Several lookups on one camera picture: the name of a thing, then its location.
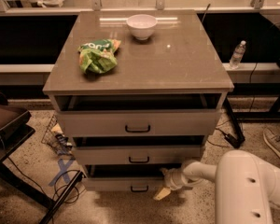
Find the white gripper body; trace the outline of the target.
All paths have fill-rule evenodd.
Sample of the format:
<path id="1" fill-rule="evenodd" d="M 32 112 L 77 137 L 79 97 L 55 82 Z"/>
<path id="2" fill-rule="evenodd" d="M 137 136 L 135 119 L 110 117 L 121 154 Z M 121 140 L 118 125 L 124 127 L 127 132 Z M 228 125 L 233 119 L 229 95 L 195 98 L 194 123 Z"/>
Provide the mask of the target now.
<path id="1" fill-rule="evenodd" d="M 183 174 L 180 168 L 168 169 L 168 173 L 164 176 L 164 186 L 170 190 L 182 189 L 189 183 L 189 180 Z"/>

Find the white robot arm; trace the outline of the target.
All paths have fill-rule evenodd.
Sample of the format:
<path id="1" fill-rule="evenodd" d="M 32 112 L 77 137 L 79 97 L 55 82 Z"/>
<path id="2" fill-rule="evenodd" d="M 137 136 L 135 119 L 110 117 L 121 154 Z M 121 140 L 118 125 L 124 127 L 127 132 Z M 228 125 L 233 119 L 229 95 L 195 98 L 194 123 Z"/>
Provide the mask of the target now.
<path id="1" fill-rule="evenodd" d="M 157 201 L 173 190 L 213 182 L 216 224 L 273 224 L 271 210 L 280 209 L 280 169 L 242 150 L 225 153 L 216 165 L 187 160 L 161 172 Z"/>

